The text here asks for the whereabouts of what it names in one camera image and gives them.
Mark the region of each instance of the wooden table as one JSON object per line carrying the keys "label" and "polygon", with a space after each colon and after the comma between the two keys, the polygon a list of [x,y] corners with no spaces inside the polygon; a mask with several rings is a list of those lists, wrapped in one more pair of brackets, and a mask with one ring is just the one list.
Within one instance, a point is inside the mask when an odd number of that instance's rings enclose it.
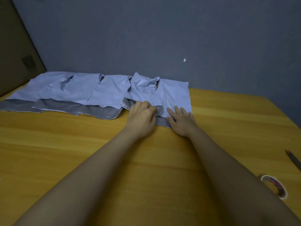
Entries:
{"label": "wooden table", "polygon": [[[254,174],[278,178],[301,218],[300,129],[263,97],[190,89],[198,124]],[[0,112],[0,225],[34,202],[125,125],[47,111]],[[126,155],[91,225],[223,225],[225,214],[190,142],[157,126]]]}

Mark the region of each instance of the gray wall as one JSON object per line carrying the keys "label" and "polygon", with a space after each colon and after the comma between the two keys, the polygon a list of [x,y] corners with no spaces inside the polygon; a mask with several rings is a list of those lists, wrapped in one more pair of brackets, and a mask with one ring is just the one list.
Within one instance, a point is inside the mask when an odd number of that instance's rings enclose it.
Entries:
{"label": "gray wall", "polygon": [[13,2],[48,71],[262,95],[301,126],[301,0]]}

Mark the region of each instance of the roll of adhesive tape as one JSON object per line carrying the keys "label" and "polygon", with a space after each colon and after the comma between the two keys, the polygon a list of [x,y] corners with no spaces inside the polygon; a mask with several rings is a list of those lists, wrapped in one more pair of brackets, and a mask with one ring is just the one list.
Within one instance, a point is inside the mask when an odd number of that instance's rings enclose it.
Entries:
{"label": "roll of adhesive tape", "polygon": [[273,183],[277,189],[278,189],[278,197],[281,200],[284,200],[288,197],[288,193],[284,187],[284,185],[281,184],[281,182],[279,182],[276,178],[269,176],[269,175],[262,175],[260,180],[263,182],[264,180],[267,180],[271,183]]}

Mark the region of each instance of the forearm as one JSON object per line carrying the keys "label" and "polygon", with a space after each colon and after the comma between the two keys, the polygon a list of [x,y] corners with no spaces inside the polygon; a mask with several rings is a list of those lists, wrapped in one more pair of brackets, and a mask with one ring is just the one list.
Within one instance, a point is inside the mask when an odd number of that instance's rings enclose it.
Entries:
{"label": "forearm", "polygon": [[203,130],[190,136],[206,172],[238,225],[299,225],[291,210]]}
{"label": "forearm", "polygon": [[15,225],[84,225],[136,138],[122,130],[36,202]]}

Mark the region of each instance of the person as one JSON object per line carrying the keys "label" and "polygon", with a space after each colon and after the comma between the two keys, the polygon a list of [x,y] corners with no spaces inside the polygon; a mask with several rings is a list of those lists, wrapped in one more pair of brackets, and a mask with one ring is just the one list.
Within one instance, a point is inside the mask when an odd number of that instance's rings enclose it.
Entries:
{"label": "person", "polygon": [[[14,225],[84,225],[127,150],[154,129],[157,112],[149,102],[137,101],[124,129],[49,190]],[[198,127],[192,113],[177,106],[175,112],[169,108],[168,112],[171,128],[193,143],[234,224],[301,225],[264,183]]]}

